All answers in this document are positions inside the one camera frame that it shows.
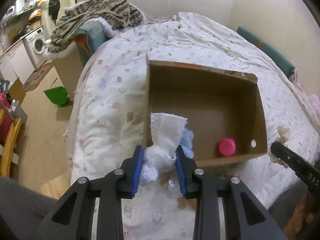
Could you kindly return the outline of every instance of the pink cap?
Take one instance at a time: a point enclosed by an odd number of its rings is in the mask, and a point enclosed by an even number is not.
[[[224,138],[219,142],[219,153],[222,156],[230,157],[236,153],[236,143],[231,138]]]

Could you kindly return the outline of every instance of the bed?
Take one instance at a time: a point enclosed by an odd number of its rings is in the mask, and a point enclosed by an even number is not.
[[[80,176],[105,176],[142,142],[146,55],[254,73],[268,148],[278,136],[276,128],[282,125],[290,130],[290,149],[310,163],[318,159],[320,123],[316,113],[276,64],[236,32],[204,16],[180,12],[166,21],[155,20],[120,32],[89,59],[69,122],[71,184]],[[268,155],[228,168],[228,173],[238,176],[266,208],[297,180],[292,170],[272,163]],[[125,239],[192,238],[195,211],[177,187],[168,185],[139,187],[133,200],[122,200]]]

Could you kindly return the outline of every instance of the washing machine door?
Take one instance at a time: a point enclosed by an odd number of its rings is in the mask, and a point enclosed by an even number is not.
[[[33,41],[33,51],[38,54],[41,55],[44,53],[44,40],[41,36],[38,36],[35,38],[35,40]]]

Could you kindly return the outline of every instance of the open cardboard box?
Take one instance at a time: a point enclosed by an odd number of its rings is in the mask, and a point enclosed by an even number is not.
[[[144,147],[152,145],[150,114],[188,118],[198,167],[236,163],[267,153],[258,78],[251,73],[148,60]],[[236,154],[222,157],[218,143],[233,138]]]
[[[26,91],[24,90],[19,78],[17,78],[13,85],[9,88],[9,95],[12,99],[18,100],[20,104],[24,100]]]

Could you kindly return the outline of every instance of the door mat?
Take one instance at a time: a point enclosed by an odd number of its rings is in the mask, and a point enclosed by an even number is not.
[[[36,72],[33,72],[24,84],[24,90],[28,92],[36,89],[36,87],[40,84],[40,82],[43,80],[45,75],[48,74],[52,67],[52,61],[47,61]]]

